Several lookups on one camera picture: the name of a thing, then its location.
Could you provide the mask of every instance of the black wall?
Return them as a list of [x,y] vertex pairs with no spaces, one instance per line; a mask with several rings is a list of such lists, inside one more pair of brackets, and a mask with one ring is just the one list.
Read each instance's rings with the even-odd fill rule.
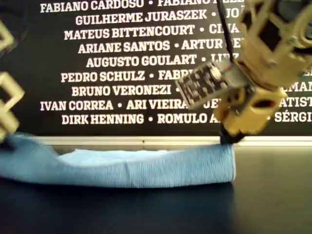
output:
[[[224,3],[226,8],[237,8],[241,10],[242,2]],[[158,6],[158,0],[154,0],[153,4],[149,4],[148,0],[144,1],[142,8],[127,9],[105,9],[105,10],[88,10],[79,12],[59,12],[59,13],[41,13],[41,3],[53,3],[59,1],[43,1],[43,0],[20,0],[8,1],[7,3],[18,3],[19,9],[25,9],[28,15],[29,32],[24,41],[8,55],[0,60],[1,70],[7,70],[14,79],[25,90],[25,96],[14,108],[15,115],[20,120],[19,131],[32,133],[38,136],[216,136],[219,128],[218,123],[210,122],[212,118],[212,108],[202,108],[196,112],[190,112],[187,109],[152,109],[149,105],[151,99],[181,99],[179,92],[176,91],[174,80],[159,80],[159,70],[174,69],[193,69],[202,63],[201,58],[206,57],[207,60],[212,58],[211,54],[226,53],[224,37],[222,33],[214,33],[213,24],[220,23],[216,5],[213,2],[209,4],[197,5],[178,5],[178,6]],[[76,16],[86,15],[102,15],[102,14],[121,14],[121,13],[143,13],[143,18],[148,12],[175,11],[178,10],[207,10],[207,19],[186,19],[158,22],[132,22],[132,23],[107,23],[96,25],[76,25]],[[2,19],[7,23],[9,29],[15,34],[23,29],[22,23],[12,23],[9,17],[3,15]],[[228,18],[228,23],[233,23],[234,18]],[[112,28],[127,27],[147,27],[147,26],[168,26],[168,25],[194,25],[193,34],[177,35],[177,36],[154,36],[154,37],[128,37],[128,38],[108,38],[102,39],[76,39],[64,40],[64,31],[66,30],[90,30],[105,29],[111,33]],[[240,33],[232,31],[233,38],[241,38]],[[222,48],[212,49],[190,49],[182,50],[184,40],[192,39],[222,39]],[[123,46],[125,42],[139,41],[169,41],[170,49],[162,51],[141,51],[141,52],[125,52]],[[79,54],[80,44],[87,43],[109,43],[120,42],[121,51],[115,53],[95,53],[95,54]],[[195,54],[195,64],[184,65],[156,65],[143,66],[140,62],[138,66],[121,66],[121,67],[86,67],[89,58],[102,57],[127,57],[137,56],[139,60],[143,56],[161,56],[161,55],[190,55]],[[138,81],[100,81],[97,82],[61,82],[61,73],[82,73],[96,72],[100,79],[101,72],[109,71],[144,71],[145,80]],[[159,95],[136,95],[121,96],[115,95],[113,86],[129,86],[129,85],[171,85],[170,92]],[[109,86],[111,94],[109,96],[93,96],[93,97],[73,97],[72,86]],[[311,108],[312,100],[312,80],[311,77],[305,76],[298,84],[302,87],[301,92],[288,92],[291,98],[300,98],[301,107],[290,106],[289,99],[287,106],[282,107],[281,113],[277,113],[272,118],[269,126],[262,133],[266,136],[310,136],[312,133],[311,124]],[[78,100],[105,100],[111,101],[113,110],[94,110],[94,111],[70,111],[68,103]],[[143,110],[126,110],[130,100],[146,100],[146,109]],[[42,101],[66,101],[66,110],[47,111],[41,110]],[[184,123],[184,124],[158,124],[158,114],[179,114],[179,113],[195,113],[199,116],[204,113],[207,117],[205,123]],[[111,114],[143,114],[144,122],[142,124],[91,124],[90,115],[111,115]],[[62,115],[88,115],[89,124],[62,124]]]

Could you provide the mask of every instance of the black tabletop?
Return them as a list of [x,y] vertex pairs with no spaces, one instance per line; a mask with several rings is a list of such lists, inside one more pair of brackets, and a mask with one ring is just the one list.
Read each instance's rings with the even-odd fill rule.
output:
[[312,148],[237,148],[233,183],[174,189],[0,179],[1,234],[311,234]]

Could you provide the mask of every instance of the yellow robotic arm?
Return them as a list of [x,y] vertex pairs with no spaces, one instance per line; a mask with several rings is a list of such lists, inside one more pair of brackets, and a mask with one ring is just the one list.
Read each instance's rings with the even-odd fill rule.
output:
[[[14,44],[13,36],[1,21],[0,38],[0,52]],[[7,72],[0,72],[0,86],[10,97],[7,102],[0,99],[0,142],[3,142],[6,135],[14,133],[19,126],[11,108],[21,100],[24,91]]]
[[176,81],[189,109],[221,99],[214,110],[221,143],[263,131],[287,97],[284,88],[312,66],[311,0],[245,0],[238,27],[237,59],[210,61]]

